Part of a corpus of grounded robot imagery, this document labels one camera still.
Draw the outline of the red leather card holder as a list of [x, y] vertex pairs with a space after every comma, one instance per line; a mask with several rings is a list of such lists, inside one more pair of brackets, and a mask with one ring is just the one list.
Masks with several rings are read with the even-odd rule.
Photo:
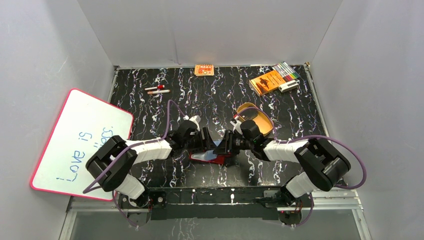
[[186, 150], [190, 160], [224, 165], [226, 159], [233, 155], [232, 148], [231, 140], [200, 139], [189, 143]]

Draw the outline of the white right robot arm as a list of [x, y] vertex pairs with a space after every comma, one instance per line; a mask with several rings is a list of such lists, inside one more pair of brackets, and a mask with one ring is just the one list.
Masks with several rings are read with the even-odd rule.
[[292, 177], [279, 190], [279, 198], [288, 207], [295, 207], [302, 196], [315, 190], [330, 191], [351, 169], [347, 158], [327, 139], [283, 142], [266, 137], [253, 120], [240, 124], [239, 130], [228, 130], [213, 153], [217, 156], [237, 155], [249, 150], [263, 161], [289, 161], [300, 164], [303, 171]]

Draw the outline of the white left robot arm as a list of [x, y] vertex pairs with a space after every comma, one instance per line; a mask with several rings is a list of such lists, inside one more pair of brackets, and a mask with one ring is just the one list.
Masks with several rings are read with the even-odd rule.
[[128, 144], [118, 135], [112, 136], [87, 161], [85, 168], [105, 192], [126, 195], [137, 208], [149, 203], [148, 188], [130, 175], [133, 165], [152, 160], [166, 160], [183, 151], [191, 154], [216, 148], [207, 127], [199, 128], [192, 120], [184, 120], [176, 130], [163, 138]]

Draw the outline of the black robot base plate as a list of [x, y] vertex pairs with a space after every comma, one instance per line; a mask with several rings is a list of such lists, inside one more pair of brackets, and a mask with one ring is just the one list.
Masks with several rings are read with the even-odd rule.
[[309, 194], [289, 198], [279, 186], [150, 188], [141, 204], [118, 194], [118, 206], [136, 223], [171, 219], [277, 220], [297, 225], [309, 214]]

